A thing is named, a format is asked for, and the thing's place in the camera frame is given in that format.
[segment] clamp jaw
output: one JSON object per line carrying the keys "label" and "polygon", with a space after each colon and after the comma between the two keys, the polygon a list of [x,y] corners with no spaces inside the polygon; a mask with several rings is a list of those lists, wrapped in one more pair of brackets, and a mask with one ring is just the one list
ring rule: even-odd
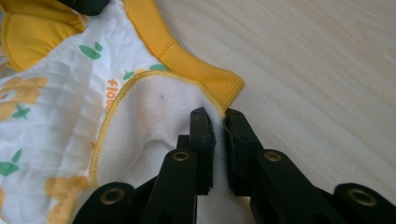
{"label": "clamp jaw", "polygon": [[87,16],[99,15],[109,1],[110,0],[58,0],[58,2],[61,2],[67,7],[71,7],[75,11]]}
{"label": "clamp jaw", "polygon": [[[256,223],[396,223],[396,206],[372,189],[342,184],[331,195],[313,186],[284,153],[262,147],[241,112],[227,110],[224,129],[229,186],[234,196],[250,197]],[[74,223],[196,223],[197,195],[213,187],[215,144],[205,110],[192,111],[190,135],[178,137],[157,177],[137,189],[102,186]]]}

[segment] metal rivet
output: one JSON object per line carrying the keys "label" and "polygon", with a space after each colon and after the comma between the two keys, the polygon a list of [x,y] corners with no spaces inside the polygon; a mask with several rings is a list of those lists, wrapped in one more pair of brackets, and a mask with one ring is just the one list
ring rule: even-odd
{"label": "metal rivet", "polygon": [[273,151],[265,152],[264,153],[264,158],[267,159],[268,161],[280,161],[280,160],[282,160],[282,157],[279,154],[277,154],[277,153],[275,153]]}
{"label": "metal rivet", "polygon": [[375,206],[376,199],[366,191],[362,189],[349,189],[347,191],[347,195],[356,203],[365,205],[365,206]]}
{"label": "metal rivet", "polygon": [[111,205],[121,201],[124,196],[125,190],[121,188],[108,189],[101,195],[100,202],[105,205]]}
{"label": "metal rivet", "polygon": [[173,155],[175,161],[186,161],[190,158],[190,154],[187,152],[177,152]]}

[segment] light wooden surface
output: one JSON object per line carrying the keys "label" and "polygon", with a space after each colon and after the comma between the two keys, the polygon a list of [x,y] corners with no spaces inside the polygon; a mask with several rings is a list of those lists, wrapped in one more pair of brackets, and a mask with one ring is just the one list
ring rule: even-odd
{"label": "light wooden surface", "polygon": [[396,204],[396,1],[156,2],[185,49],[245,80],[232,108],[264,147]]}

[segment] yellow elastic trim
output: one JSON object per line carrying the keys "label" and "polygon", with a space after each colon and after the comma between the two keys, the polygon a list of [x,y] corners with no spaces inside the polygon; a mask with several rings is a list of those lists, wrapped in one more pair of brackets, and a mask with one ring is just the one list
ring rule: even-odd
{"label": "yellow elastic trim", "polygon": [[184,50],[172,37],[153,0],[123,0],[128,18],[148,50],[173,72],[201,83],[223,109],[244,88],[236,74],[205,63]]}
{"label": "yellow elastic trim", "polygon": [[188,79],[186,77],[181,77],[179,75],[176,75],[171,72],[167,71],[147,71],[147,72],[142,72],[139,74],[136,74],[133,76],[120,90],[120,93],[117,95],[116,99],[113,101],[110,109],[107,111],[105,121],[101,127],[101,130],[99,131],[99,136],[98,140],[96,143],[95,150],[92,155],[91,159],[91,166],[90,166],[90,183],[94,188],[98,188],[99,184],[97,182],[97,173],[98,173],[98,165],[99,165],[99,159],[100,159],[100,154],[102,151],[103,143],[105,141],[107,129],[110,125],[110,122],[116,113],[117,109],[119,108],[120,103],[126,96],[126,94],[129,92],[129,90],[132,88],[132,86],[139,80],[145,78],[145,77],[154,77],[154,76],[162,76],[162,77],[171,77],[174,79],[182,80],[185,82],[190,83],[191,85],[195,85],[198,88],[201,89],[205,97],[209,100],[209,102],[219,111],[221,118],[223,119],[225,117],[225,109],[222,108],[222,106],[216,101],[215,97],[213,96],[212,92],[202,85],[201,83]]}
{"label": "yellow elastic trim", "polygon": [[57,1],[1,0],[1,42],[7,65],[24,71],[64,39],[84,31],[73,10]]}

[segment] yellow stitching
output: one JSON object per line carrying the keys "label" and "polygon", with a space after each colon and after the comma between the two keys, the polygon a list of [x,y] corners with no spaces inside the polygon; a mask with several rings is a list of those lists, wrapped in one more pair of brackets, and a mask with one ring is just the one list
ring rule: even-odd
{"label": "yellow stitching", "polygon": [[225,108],[223,108],[215,100],[212,93],[199,82],[190,80],[185,77],[178,76],[178,75],[168,72],[168,71],[147,71],[147,72],[142,72],[142,73],[136,74],[121,88],[120,93],[117,95],[116,99],[113,101],[112,106],[107,111],[105,121],[102,125],[100,132],[99,132],[98,141],[96,144],[95,151],[93,152],[93,155],[92,155],[91,166],[90,166],[90,183],[94,188],[99,187],[99,184],[97,182],[98,181],[97,180],[97,172],[98,172],[99,158],[100,158],[102,146],[105,141],[105,136],[106,136],[107,129],[108,129],[111,119],[113,118],[115,112],[117,111],[121,101],[126,96],[126,94],[129,92],[129,90],[132,88],[132,86],[140,79],[143,79],[145,77],[154,77],[154,76],[171,77],[174,79],[185,81],[185,82],[190,83],[194,86],[197,86],[202,91],[202,93],[206,96],[208,101],[218,110],[219,114],[221,115],[221,118],[223,119],[225,117]]}

